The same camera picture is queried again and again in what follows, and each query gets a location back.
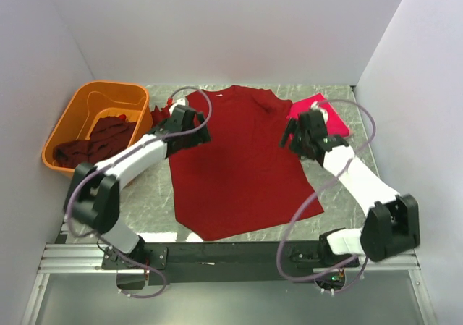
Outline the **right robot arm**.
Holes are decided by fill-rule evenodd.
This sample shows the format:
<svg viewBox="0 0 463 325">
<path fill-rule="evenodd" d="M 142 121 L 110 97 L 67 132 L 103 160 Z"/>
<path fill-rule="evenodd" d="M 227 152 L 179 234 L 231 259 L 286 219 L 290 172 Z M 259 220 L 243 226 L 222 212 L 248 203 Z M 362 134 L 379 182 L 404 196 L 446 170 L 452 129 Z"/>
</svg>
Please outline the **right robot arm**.
<svg viewBox="0 0 463 325">
<path fill-rule="evenodd" d="M 419 206 L 377 177 L 340 135 L 331 135 L 318 110 L 291 118 L 280 145 L 317 161 L 337 178 L 365 215 L 359 229 L 338 229 L 320 239 L 318 260 L 334 266 L 345 255 L 364 255 L 379 262 L 420 245 Z"/>
</svg>

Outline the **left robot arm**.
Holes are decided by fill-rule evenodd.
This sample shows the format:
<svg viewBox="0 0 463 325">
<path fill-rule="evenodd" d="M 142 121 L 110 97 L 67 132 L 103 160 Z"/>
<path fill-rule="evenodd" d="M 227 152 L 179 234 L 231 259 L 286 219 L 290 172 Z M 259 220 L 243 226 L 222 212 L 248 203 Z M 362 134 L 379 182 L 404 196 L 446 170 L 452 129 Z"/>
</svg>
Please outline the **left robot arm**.
<svg viewBox="0 0 463 325">
<path fill-rule="evenodd" d="M 135 144 L 105 161 L 79 164 L 64 202 L 69 229 L 74 229 L 73 221 L 87 226 L 92 235 L 119 251 L 127 268 L 140 266 L 145 258 L 142 239 L 121 218 L 120 192 L 147 168 L 210 142 L 209 119 L 190 106 L 175 104 L 170 117 Z"/>
</svg>

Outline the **dark red t-shirt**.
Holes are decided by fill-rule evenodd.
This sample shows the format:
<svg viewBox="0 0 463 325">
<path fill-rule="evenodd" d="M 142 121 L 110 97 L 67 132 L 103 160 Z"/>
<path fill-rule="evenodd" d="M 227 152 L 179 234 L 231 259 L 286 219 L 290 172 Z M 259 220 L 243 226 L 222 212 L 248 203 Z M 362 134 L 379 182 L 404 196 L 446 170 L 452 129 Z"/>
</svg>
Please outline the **dark red t-shirt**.
<svg viewBox="0 0 463 325">
<path fill-rule="evenodd" d="M 239 85 L 187 100 L 212 114 L 211 141 L 169 157 L 176 220 L 205 241 L 289 222 L 315 192 L 297 155 L 279 146 L 293 103 Z"/>
</svg>

